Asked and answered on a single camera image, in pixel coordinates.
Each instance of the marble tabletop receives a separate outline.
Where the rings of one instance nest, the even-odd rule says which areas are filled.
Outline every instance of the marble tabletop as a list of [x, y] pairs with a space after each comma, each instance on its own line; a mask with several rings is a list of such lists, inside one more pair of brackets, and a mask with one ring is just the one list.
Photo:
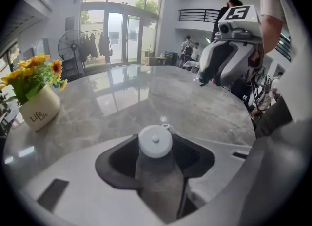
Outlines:
[[61, 110], [38, 132], [23, 122], [4, 149], [5, 169], [21, 188], [63, 156], [101, 142], [169, 123], [190, 137], [249, 145], [249, 114], [222, 87], [200, 87], [197, 75], [174, 66], [118, 67], [68, 84]]

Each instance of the lid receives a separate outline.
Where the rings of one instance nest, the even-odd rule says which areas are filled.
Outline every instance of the lid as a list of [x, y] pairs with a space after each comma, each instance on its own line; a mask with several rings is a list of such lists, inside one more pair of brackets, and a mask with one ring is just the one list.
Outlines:
[[172, 148], [171, 133], [159, 125], [145, 127], [138, 135], [140, 150], [151, 158], [161, 158]]

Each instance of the small potted plant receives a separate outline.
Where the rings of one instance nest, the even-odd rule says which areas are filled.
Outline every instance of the small potted plant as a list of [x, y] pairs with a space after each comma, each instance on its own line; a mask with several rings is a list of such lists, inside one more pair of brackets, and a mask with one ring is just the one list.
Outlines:
[[59, 112], [59, 97], [50, 88], [50, 84], [62, 91], [67, 80], [61, 79], [62, 62], [54, 60], [47, 64], [49, 55], [38, 54], [28, 61], [21, 61], [20, 69], [2, 78], [0, 90], [5, 86], [13, 87], [20, 113], [29, 127], [35, 131], [50, 122]]

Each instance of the white flower pot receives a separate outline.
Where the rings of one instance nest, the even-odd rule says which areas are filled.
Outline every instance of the white flower pot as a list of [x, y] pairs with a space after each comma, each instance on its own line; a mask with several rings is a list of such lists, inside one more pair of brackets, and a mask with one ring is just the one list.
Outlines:
[[29, 127], [38, 131], [59, 113], [59, 109], [59, 97], [46, 84], [35, 97], [22, 105], [19, 111]]

